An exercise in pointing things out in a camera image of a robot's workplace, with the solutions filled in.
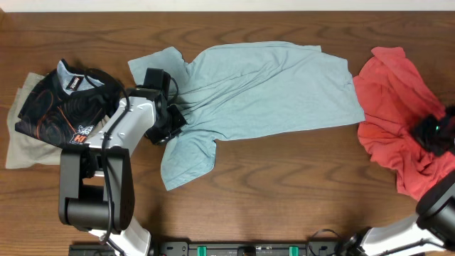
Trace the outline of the light blue t-shirt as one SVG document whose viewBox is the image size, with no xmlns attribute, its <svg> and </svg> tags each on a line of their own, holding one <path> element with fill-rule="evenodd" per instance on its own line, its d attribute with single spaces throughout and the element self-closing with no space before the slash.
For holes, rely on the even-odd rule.
<svg viewBox="0 0 455 256">
<path fill-rule="evenodd" d="M 167 190 L 210 172 L 217 141 L 357 124 L 365 119 L 346 59 L 320 46 L 270 41 L 213 46 L 186 62 L 174 47 L 129 61 L 136 84 L 147 68 L 176 81 L 186 124 L 166 145 Z"/>
</svg>

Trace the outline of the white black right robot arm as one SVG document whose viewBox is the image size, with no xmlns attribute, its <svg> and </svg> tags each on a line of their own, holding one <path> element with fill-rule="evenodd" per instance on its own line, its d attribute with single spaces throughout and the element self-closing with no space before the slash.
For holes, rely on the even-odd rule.
<svg viewBox="0 0 455 256">
<path fill-rule="evenodd" d="M 454 107 L 445 115 L 423 119 L 413 130 L 418 144 L 435 156 L 454 154 Z M 449 172 L 419 200 L 416 213 L 383 228 L 368 228 L 335 247 L 335 255 L 425 255 L 454 251 L 454 172 Z"/>
</svg>

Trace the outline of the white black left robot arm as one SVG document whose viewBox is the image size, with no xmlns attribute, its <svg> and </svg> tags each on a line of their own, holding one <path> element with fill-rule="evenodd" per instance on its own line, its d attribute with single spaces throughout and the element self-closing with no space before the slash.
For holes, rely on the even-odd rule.
<svg viewBox="0 0 455 256">
<path fill-rule="evenodd" d="M 117 111 L 96 135 L 60 155 L 58 215 L 99 244 L 71 245 L 69 255 L 155 255 L 151 233 L 134 217 L 131 155 L 142 137 L 162 145 L 186 120 L 170 97 L 176 81 L 162 69 L 146 70 L 142 84 L 123 90 Z"/>
</svg>

